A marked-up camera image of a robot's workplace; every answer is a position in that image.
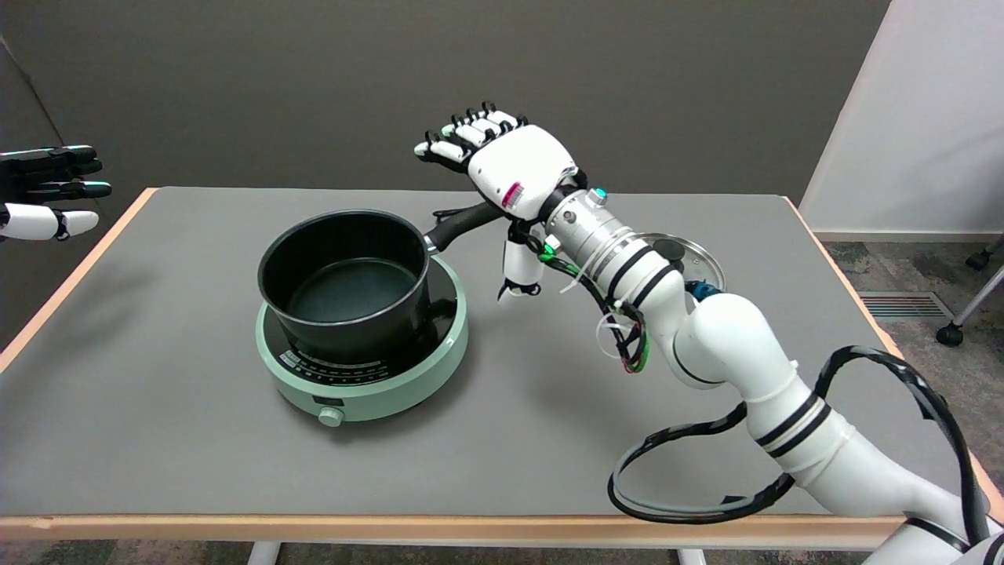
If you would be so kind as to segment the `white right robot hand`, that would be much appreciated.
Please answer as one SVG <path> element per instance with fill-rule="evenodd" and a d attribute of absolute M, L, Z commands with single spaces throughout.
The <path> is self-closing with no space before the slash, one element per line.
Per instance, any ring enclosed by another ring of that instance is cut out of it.
<path fill-rule="evenodd" d="M 544 264 L 534 226 L 544 221 L 545 203 L 556 191 L 587 186 L 587 177 L 552 133 L 514 117 L 490 101 L 452 115 L 438 132 L 427 131 L 413 147 L 424 163 L 466 175 L 488 209 L 508 219 L 503 283 L 497 300 L 540 293 Z"/>

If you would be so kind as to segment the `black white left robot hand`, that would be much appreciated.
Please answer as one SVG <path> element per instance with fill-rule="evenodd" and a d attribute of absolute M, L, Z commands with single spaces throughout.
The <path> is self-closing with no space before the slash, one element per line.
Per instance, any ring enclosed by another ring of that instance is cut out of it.
<path fill-rule="evenodd" d="M 109 183 L 86 176 L 103 170 L 89 144 L 45 147 L 1 154 L 2 240 L 65 241 L 94 229 L 97 212 L 57 209 L 51 202 L 97 200 L 112 193 Z"/>

